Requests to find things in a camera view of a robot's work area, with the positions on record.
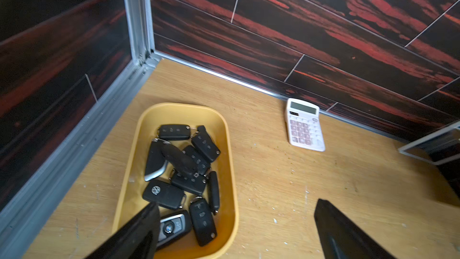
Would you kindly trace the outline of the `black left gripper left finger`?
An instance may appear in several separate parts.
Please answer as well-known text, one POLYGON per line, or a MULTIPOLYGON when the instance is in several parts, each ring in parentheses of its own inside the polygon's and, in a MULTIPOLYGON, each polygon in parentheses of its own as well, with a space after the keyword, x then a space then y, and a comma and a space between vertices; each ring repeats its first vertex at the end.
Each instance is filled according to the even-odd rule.
POLYGON ((152 259, 157 249, 159 229, 159 206, 149 203, 87 258, 152 259))

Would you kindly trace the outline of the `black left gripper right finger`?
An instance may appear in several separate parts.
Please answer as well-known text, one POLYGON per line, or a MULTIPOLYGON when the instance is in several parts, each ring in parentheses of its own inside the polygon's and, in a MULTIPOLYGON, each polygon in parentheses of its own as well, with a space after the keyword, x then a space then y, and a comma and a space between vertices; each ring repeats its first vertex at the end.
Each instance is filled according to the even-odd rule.
POLYGON ((328 200, 317 201, 314 218, 326 259, 394 257, 328 200))

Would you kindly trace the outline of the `large black smart key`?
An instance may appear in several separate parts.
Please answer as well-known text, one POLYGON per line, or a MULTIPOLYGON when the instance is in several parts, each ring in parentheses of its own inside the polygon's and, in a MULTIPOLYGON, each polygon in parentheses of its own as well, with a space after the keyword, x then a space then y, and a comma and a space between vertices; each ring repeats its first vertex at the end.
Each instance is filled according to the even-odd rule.
POLYGON ((182 237, 188 235, 192 230, 190 214, 186 210, 171 213, 160 219, 160 229, 156 249, 163 249, 182 237))

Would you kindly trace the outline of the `black car key front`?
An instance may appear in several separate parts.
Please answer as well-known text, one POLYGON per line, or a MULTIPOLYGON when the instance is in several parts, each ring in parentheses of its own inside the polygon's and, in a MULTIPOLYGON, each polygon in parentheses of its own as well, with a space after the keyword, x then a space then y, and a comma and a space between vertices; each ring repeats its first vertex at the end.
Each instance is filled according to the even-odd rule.
POLYGON ((190 126, 184 124, 161 125, 158 130, 158 137, 166 141, 188 140, 190 136, 190 126))

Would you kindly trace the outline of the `black VW car key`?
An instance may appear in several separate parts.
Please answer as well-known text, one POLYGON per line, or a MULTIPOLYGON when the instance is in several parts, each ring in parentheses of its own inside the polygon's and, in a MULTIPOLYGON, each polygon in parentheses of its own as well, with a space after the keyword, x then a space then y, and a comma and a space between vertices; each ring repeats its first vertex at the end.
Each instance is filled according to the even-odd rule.
POLYGON ((186 194, 170 183, 152 179, 143 192, 142 198, 151 203, 157 202, 160 207, 177 210, 183 208, 186 194))

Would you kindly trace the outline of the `black chrome Mercedes car key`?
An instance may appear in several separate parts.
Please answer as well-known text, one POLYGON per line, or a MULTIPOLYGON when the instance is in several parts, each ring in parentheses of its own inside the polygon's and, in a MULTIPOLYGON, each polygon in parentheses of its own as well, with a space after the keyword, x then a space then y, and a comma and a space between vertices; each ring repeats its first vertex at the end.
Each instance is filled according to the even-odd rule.
POLYGON ((192 177, 196 174, 196 163, 178 147, 170 143, 162 143, 161 152, 165 159, 183 176, 192 177))

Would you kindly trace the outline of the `small black car key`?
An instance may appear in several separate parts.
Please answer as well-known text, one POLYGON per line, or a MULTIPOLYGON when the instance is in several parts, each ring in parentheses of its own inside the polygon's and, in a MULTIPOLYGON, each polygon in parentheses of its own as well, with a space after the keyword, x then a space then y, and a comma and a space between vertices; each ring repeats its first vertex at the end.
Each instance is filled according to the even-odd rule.
POLYGON ((209 163, 192 145, 188 145, 183 149, 183 153, 188 157, 192 158, 196 165, 196 171, 200 175, 206 175, 210 169, 211 163, 209 163))

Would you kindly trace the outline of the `black flip car key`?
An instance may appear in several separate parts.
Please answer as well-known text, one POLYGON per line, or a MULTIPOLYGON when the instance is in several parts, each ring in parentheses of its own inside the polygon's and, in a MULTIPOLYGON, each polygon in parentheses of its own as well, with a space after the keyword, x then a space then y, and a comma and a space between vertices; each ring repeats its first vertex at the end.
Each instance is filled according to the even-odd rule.
POLYGON ((215 162, 220 155, 220 149, 203 125, 197 126, 196 133, 191 137, 191 143, 196 151, 209 163, 215 162))

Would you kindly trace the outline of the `yellow plastic storage box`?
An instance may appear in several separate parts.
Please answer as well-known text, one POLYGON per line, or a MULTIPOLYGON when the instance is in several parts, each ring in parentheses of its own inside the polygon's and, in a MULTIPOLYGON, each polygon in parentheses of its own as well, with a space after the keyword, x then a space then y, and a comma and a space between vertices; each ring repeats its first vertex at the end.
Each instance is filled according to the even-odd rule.
POLYGON ((200 247, 193 232, 178 242, 155 253, 157 259, 217 259, 232 245, 238 230, 239 211, 228 125, 217 111, 180 103, 159 103, 146 109, 140 116, 126 167, 112 232, 116 233, 148 204, 143 200, 148 183, 144 171, 151 141, 164 124, 186 124, 192 128, 203 125, 220 149, 211 168, 218 175, 220 208, 214 222, 217 237, 200 247))

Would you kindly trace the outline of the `white calculator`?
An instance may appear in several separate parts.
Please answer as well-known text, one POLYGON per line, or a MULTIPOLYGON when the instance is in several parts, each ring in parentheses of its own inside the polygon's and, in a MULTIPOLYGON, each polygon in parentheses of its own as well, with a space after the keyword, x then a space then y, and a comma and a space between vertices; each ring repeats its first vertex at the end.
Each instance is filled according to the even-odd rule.
POLYGON ((312 103, 295 98, 287 100, 285 121, 291 145, 311 151, 325 151, 319 111, 320 108, 312 103))

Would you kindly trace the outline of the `white metal shelf rack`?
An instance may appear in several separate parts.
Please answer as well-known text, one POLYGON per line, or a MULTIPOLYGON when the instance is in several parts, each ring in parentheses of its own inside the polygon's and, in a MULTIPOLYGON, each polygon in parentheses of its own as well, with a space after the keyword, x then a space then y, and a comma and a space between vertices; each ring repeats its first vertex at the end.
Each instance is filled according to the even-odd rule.
POLYGON ((398 148, 398 152, 433 165, 460 159, 460 122, 398 148))

